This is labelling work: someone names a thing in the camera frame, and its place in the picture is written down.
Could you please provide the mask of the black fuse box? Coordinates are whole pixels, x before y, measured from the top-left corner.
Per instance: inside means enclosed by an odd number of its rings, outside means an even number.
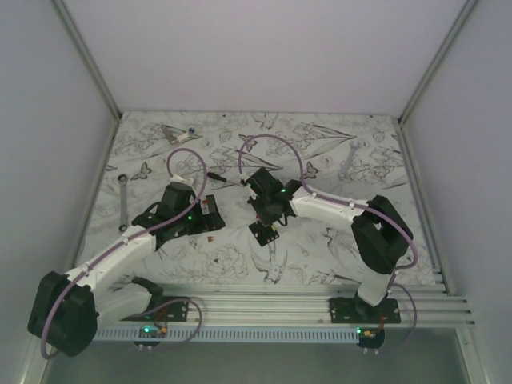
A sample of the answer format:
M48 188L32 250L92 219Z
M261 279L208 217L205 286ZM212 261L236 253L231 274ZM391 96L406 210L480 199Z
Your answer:
M275 233L271 232L271 226L272 225L266 226L261 221L256 221L249 225L250 232L260 246L266 246L279 238L276 228Z

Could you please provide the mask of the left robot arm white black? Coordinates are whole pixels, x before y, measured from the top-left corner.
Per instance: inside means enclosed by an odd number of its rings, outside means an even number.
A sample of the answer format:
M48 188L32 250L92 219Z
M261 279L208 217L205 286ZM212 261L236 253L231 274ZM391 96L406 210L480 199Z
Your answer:
M51 271L39 283L27 330L68 357L91 344L96 333L124 318L152 322L163 312L162 288L145 278L112 285L129 267L166 242L225 226L215 197L198 198L191 186L170 182L160 201L136 216L106 250L64 274Z

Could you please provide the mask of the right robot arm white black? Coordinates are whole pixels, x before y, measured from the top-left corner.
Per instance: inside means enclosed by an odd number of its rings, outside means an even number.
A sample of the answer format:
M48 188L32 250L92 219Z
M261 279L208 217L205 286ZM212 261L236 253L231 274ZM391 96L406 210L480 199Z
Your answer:
M260 246L278 238L274 226L288 218L315 219L335 228L349 227L366 265L359 284L354 312L359 321L373 323L383 313L398 260L412 248L413 235L391 202L380 195L368 202L336 197L313 189L304 181L284 184L261 168L243 182L250 191L248 203L257 221L250 232Z

